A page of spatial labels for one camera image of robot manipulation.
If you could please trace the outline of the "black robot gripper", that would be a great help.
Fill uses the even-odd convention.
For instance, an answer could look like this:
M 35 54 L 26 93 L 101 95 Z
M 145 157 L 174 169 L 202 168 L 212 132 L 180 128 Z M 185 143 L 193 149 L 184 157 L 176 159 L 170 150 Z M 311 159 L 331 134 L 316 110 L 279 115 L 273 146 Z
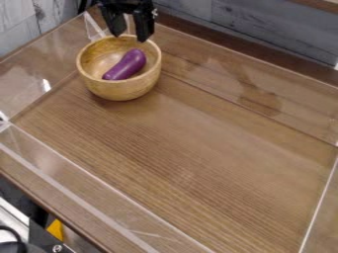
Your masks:
M 152 0 L 97 0 L 108 30 L 118 37 L 126 30 L 124 14 L 133 14 L 137 41 L 144 42 L 154 32 L 157 9 Z

